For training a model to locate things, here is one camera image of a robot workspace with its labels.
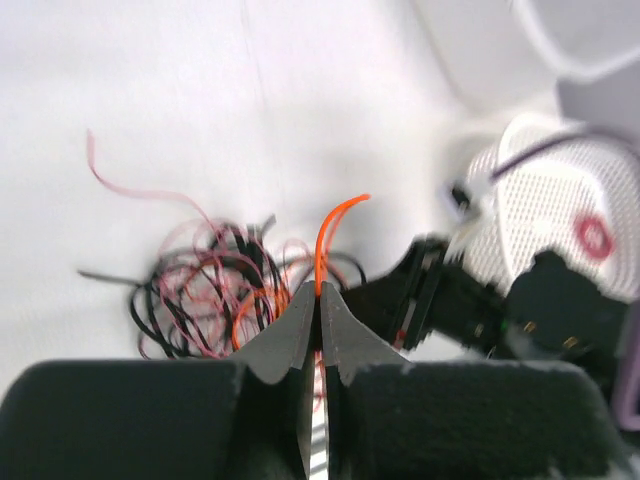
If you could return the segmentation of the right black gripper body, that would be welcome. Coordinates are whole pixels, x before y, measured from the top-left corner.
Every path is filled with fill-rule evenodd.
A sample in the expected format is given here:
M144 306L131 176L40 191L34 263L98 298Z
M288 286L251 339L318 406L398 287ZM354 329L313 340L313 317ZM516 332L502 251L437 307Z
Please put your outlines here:
M447 261L448 242L412 241L387 274L344 291L351 313L393 347L411 351L432 332L489 357L505 331L504 298Z

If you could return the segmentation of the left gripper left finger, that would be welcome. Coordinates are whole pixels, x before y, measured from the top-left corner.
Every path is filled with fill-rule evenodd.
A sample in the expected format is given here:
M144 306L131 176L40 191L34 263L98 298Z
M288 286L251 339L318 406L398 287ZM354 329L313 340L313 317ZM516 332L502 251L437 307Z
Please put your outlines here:
M314 388L314 286L235 353L246 366L227 453L229 479L307 479Z

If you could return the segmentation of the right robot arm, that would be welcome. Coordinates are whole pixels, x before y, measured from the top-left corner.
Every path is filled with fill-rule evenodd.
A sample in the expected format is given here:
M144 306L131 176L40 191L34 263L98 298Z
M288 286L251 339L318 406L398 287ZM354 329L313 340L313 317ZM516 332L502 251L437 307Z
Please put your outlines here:
M438 237L414 240L387 274L350 287L351 313L397 349L411 351L433 332L486 358L559 360L582 368L611 397L629 303L605 295L555 250L502 293L445 256Z

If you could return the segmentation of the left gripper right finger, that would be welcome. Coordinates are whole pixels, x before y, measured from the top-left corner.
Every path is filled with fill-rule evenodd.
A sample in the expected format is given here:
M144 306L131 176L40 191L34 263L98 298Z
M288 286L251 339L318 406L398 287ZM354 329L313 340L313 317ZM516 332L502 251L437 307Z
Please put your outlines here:
M331 479L400 479L412 364L352 314L336 287L319 297Z

